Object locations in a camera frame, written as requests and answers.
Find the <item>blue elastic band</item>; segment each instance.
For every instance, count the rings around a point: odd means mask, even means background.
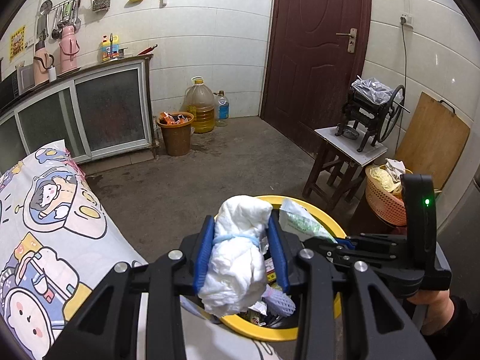
[[[252,235],[247,235],[247,234],[226,234],[226,235],[219,235],[218,237],[215,237],[213,239],[213,244],[218,244],[220,242],[223,242],[223,241],[228,241],[229,239],[232,239],[232,238],[237,238],[237,237],[241,237],[241,238],[248,238],[256,247],[260,247],[260,241],[255,238],[254,236]]]

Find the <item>microwave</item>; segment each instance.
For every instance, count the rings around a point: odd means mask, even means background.
[[[33,64],[18,67],[0,82],[0,110],[34,86]]]

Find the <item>orange plastic basket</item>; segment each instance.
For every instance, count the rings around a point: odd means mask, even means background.
[[[407,215],[403,201],[390,192],[385,191],[382,185],[370,175],[370,169],[376,165],[369,165],[365,168],[367,175],[367,186],[365,197],[371,209],[384,221],[395,226],[406,226]]]

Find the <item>brown bucket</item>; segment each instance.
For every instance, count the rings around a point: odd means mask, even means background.
[[[172,156],[185,155],[190,151],[191,123],[194,116],[188,112],[172,112],[172,116],[183,115],[189,117],[188,122],[182,124],[164,124],[163,118],[157,119],[157,126],[162,130],[166,153]]]

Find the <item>human hand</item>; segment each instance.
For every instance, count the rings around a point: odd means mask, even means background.
[[[424,335],[432,335],[442,329],[452,319],[455,311],[449,290],[420,290],[407,300],[416,305],[428,306],[427,316],[421,329]]]

